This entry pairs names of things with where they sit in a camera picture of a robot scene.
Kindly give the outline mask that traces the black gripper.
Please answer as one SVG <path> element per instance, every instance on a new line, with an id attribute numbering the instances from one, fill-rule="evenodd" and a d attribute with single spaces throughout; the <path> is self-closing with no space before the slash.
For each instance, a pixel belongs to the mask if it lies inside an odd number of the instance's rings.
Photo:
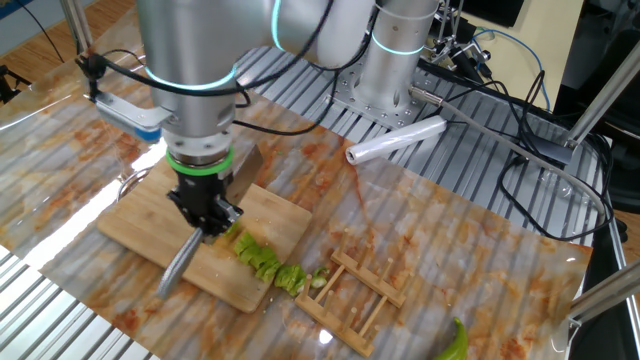
<path id="1" fill-rule="evenodd" d="M 227 232 L 244 211 L 227 201 L 227 188 L 233 180 L 229 174 L 204 176 L 177 172 L 178 184 L 167 193 L 185 220 L 194 227 L 187 243 L 212 245 L 216 235 Z"/>

